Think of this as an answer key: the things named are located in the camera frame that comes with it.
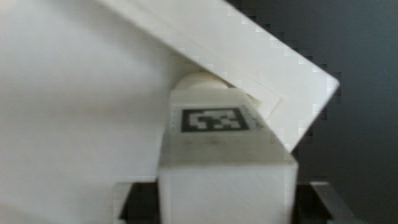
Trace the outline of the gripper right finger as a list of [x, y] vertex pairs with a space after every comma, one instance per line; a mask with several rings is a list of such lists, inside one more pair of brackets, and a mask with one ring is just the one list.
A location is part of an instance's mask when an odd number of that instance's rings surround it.
[[296, 185], [293, 224], [355, 224], [355, 215], [326, 182]]

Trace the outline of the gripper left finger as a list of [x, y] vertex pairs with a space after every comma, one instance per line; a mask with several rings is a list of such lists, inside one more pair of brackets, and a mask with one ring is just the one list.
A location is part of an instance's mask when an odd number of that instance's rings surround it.
[[117, 183], [111, 189], [113, 224], [159, 224], [158, 183]]

